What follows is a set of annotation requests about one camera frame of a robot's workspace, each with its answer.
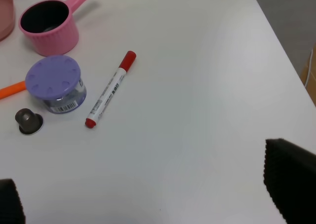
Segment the pink object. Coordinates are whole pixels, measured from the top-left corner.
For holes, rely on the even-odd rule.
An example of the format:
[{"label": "pink object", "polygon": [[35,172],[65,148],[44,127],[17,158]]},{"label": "pink object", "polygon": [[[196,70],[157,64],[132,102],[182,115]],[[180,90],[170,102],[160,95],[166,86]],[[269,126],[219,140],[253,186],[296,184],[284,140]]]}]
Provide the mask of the pink object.
[{"label": "pink object", "polygon": [[79,40],[73,12],[86,0],[44,0],[20,17],[19,28],[43,56],[64,54]]},{"label": "pink object", "polygon": [[0,0],[0,41],[12,32],[14,23],[13,0]]}]

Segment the cable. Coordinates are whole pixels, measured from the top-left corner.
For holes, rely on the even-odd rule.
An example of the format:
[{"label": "cable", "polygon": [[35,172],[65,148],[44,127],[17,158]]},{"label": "cable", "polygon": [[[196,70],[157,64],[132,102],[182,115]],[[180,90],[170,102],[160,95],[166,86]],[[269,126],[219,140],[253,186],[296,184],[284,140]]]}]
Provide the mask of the cable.
[{"label": "cable", "polygon": [[310,57],[310,63],[308,65],[308,73],[307,73],[307,77],[306,77],[306,82],[305,82],[305,88],[308,84],[308,81],[310,79],[310,75],[311,75],[311,70],[312,70],[312,61],[313,61],[313,54],[314,54],[314,49],[312,49],[312,52],[311,52],[311,57]]}]

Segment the plastic jar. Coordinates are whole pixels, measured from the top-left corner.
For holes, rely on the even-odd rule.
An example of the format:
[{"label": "plastic jar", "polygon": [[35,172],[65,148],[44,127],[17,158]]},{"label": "plastic jar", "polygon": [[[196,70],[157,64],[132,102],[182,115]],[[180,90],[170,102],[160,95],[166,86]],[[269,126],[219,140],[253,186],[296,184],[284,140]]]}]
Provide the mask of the plastic jar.
[{"label": "plastic jar", "polygon": [[77,109],[87,90],[79,65],[71,57],[54,55],[34,64],[25,78],[28,92],[40,100],[47,110],[63,114]]}]

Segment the orange pen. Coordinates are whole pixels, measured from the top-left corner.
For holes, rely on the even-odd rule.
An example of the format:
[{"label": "orange pen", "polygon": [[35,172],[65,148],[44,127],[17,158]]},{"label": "orange pen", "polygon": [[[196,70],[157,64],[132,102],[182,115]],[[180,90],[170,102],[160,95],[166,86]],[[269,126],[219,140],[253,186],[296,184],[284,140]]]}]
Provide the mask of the orange pen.
[{"label": "orange pen", "polygon": [[0,99],[6,98],[23,90],[26,90],[25,81],[0,89]]}]

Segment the pink cup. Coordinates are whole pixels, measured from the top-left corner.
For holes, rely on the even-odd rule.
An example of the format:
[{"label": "pink cup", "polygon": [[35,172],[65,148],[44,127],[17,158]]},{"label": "pink cup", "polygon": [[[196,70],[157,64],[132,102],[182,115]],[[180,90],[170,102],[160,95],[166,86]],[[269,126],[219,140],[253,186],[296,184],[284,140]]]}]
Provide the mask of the pink cup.
[{"label": "pink cup", "polygon": [[19,28],[43,56],[64,54],[79,40],[73,12],[86,0],[44,0],[20,17]]}]

